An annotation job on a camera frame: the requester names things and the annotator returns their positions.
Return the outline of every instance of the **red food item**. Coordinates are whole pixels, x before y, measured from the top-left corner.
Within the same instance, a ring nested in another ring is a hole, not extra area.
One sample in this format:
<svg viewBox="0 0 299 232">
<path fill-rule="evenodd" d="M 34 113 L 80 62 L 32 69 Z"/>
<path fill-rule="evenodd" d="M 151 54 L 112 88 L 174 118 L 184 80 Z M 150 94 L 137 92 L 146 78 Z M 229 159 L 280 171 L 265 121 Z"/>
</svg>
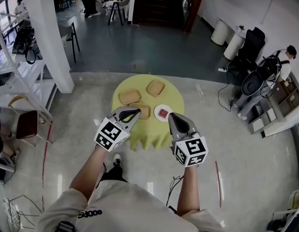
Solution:
<svg viewBox="0 0 299 232">
<path fill-rule="evenodd" d="M 158 114 L 160 117 L 162 117 L 162 118 L 166 118 L 167 117 L 167 115 L 168 115 L 168 111 L 166 111 L 165 109 L 161 109 L 160 111 L 159 111 L 159 114 Z"/>
</svg>

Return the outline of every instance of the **white floor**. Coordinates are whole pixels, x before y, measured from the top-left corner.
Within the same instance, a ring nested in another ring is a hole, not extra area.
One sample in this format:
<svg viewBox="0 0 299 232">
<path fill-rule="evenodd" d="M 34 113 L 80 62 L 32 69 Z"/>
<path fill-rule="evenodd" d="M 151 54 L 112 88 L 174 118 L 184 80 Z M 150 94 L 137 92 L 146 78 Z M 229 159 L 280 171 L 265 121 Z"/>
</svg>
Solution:
<svg viewBox="0 0 299 232">
<path fill-rule="evenodd" d="M 131 74 L 74 73 L 73 94 L 58 93 L 51 113 L 51 130 L 45 159 L 44 187 L 42 165 L 45 143 L 38 141 L 36 148 L 21 144 L 22 155 L 13 178 L 1 186 L 5 197 L 26 195 L 42 208 L 48 208 L 65 191 L 94 149 L 97 127 L 110 113 L 112 94 L 117 85 Z M 290 130 L 261 138 L 251 135 L 247 123 L 237 118 L 236 110 L 227 112 L 218 104 L 217 92 L 225 86 L 209 81 L 179 77 L 164 77 L 173 83 L 183 96 L 185 115 L 192 119 L 209 148 L 206 161 L 198 168 L 201 208 L 209 209 L 226 231 L 265 231 L 274 211 L 286 209 L 289 193 L 298 188 L 297 159 Z M 221 92 L 227 106 L 233 87 Z M 47 135 L 48 126 L 43 126 Z M 166 202 L 172 177 L 183 174 L 184 168 L 175 160 L 171 150 L 136 151 L 125 143 L 119 149 L 123 157 L 124 175 L 129 182 L 152 190 L 153 195 Z M 112 167 L 112 155 L 106 166 Z M 218 163 L 223 187 L 222 207 L 215 161 Z M 177 206 L 181 184 L 177 185 L 169 204 Z M 18 209 L 38 215 L 38 210 L 25 198 L 15 201 Z M 30 227 L 24 219 L 23 225 Z"/>
</svg>

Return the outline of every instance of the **white t-shirt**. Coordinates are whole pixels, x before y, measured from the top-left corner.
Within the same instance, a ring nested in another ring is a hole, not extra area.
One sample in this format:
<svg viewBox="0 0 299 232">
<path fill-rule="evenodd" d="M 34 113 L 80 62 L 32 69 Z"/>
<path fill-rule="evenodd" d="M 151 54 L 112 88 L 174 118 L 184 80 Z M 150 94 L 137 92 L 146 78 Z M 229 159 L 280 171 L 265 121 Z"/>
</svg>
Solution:
<svg viewBox="0 0 299 232">
<path fill-rule="evenodd" d="M 143 188 L 117 180 L 101 181 L 87 203 L 69 189 L 40 217 L 38 232 L 53 232 L 68 221 L 77 232 L 223 232 L 208 210 L 174 214 Z"/>
<path fill-rule="evenodd" d="M 278 55 L 280 61 L 285 61 L 285 60 L 288 60 L 290 61 L 290 59 L 288 58 L 288 56 L 286 55 L 285 51 L 281 51 Z M 286 63 L 286 64 L 282 64 L 282 68 L 281 68 L 281 72 L 278 73 L 276 75 L 276 80 L 279 76 L 281 76 L 281 78 L 286 81 L 287 77 L 289 76 L 291 72 L 291 65 L 290 63 Z M 275 82 L 272 82 L 272 81 L 267 81 L 267 85 L 270 87 L 270 88 L 273 88 L 275 85 Z"/>
<path fill-rule="evenodd" d="M 18 14 L 24 12 L 25 10 L 26 10 L 26 7 L 25 7 L 24 3 L 22 2 L 21 4 L 18 4 L 16 6 L 16 8 L 14 9 L 14 14 L 18 15 Z"/>
</svg>

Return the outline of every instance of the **red tape line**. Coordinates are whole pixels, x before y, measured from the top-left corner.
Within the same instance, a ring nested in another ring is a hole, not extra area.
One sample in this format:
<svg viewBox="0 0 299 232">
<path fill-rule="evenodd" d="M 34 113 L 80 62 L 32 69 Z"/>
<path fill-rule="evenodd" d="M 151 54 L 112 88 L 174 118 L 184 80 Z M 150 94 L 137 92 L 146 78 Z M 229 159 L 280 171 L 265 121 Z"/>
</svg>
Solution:
<svg viewBox="0 0 299 232">
<path fill-rule="evenodd" d="M 221 190 L 221 180 L 219 179 L 219 171 L 217 161 L 215 161 L 216 174 L 217 174 L 217 183 L 218 183 L 218 195 L 219 195 L 219 207 L 222 207 L 222 190 Z"/>
</svg>

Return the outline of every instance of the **black and white marker cube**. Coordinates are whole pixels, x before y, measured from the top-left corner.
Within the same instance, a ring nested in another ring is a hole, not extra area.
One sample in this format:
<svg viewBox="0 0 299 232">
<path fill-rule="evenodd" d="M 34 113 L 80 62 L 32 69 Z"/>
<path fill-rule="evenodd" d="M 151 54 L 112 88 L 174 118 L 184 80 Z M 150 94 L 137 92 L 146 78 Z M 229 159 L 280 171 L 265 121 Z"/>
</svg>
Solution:
<svg viewBox="0 0 299 232">
<path fill-rule="evenodd" d="M 208 146 L 204 137 L 175 143 L 175 156 L 185 167 L 203 163 L 208 152 Z"/>
<path fill-rule="evenodd" d="M 96 132 L 94 141 L 107 151 L 111 151 L 120 146 L 129 137 L 130 133 L 119 128 L 108 118 L 104 118 Z"/>
</svg>

